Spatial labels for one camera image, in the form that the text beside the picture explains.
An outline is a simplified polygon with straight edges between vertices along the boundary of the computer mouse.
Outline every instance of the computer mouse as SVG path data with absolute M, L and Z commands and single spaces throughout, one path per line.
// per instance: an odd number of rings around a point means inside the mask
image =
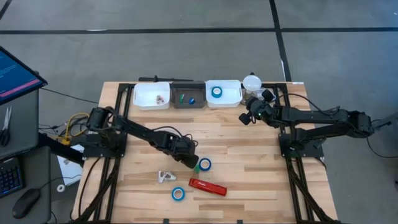
M 40 189 L 27 190 L 12 208 L 12 216 L 14 218 L 24 218 L 39 198 Z

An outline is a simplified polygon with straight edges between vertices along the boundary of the white bin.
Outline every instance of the white bin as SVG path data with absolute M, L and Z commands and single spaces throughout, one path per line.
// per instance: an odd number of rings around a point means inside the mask
M 222 94 L 219 98 L 211 95 L 213 87 L 220 87 Z M 237 107 L 242 100 L 242 87 L 239 80 L 209 80 L 206 82 L 206 100 L 210 108 Z
M 156 97 L 160 95 L 164 103 L 158 105 Z M 170 84 L 168 82 L 138 83 L 134 87 L 132 103 L 140 110 L 165 110 L 170 107 Z

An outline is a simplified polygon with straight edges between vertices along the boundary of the monitor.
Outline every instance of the monitor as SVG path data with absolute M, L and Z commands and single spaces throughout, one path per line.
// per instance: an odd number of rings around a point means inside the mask
M 0 46 L 0 105 L 45 85 L 37 72 Z

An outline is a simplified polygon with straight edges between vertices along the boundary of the wooden tabletop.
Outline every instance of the wooden tabletop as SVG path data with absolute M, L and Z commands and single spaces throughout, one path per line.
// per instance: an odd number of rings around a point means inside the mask
M 99 106 L 114 106 L 118 82 L 104 84 Z M 289 93 L 306 95 L 302 83 L 287 83 Z M 290 104 L 309 110 L 308 102 L 291 96 Z M 246 112 L 237 108 L 175 109 L 139 111 L 132 103 L 129 119 L 148 128 L 173 126 L 182 134 L 192 134 L 199 142 L 196 154 L 212 162 L 211 170 L 194 174 L 185 165 L 157 151 L 147 142 L 129 136 L 126 155 L 121 160 L 121 170 L 114 200 L 113 223 L 161 223 L 169 218 L 171 223 L 295 223 L 285 159 L 280 155 L 274 129 L 261 121 L 248 126 L 238 117 Z M 313 125 L 300 125 L 313 128 Z M 81 188 L 88 170 L 96 159 L 84 164 L 72 217 L 78 216 Z M 98 192 L 101 159 L 93 168 L 83 194 L 82 211 Z M 314 158 L 303 159 L 308 188 L 321 208 L 332 218 L 337 218 L 325 168 Z M 157 182 L 158 170 L 168 170 L 177 176 L 175 182 Z M 194 177 L 228 188 L 227 196 L 209 194 L 188 186 Z M 175 202 L 174 187 L 185 189 L 185 199 Z M 306 217 L 301 194 L 301 211 Z M 104 218 L 105 205 L 101 210 Z

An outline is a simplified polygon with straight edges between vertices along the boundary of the white paper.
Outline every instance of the white paper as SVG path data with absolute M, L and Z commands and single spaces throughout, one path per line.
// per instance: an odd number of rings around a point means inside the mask
M 83 152 L 85 148 L 81 145 L 72 146 L 72 149 Z M 58 163 L 60 164 L 62 177 L 74 177 L 76 175 L 81 175 L 83 173 L 83 168 L 77 163 L 71 162 L 64 157 L 58 157 Z M 69 186 L 77 181 L 79 181 L 81 176 L 77 176 L 73 179 L 65 178 L 63 182 L 66 186 Z

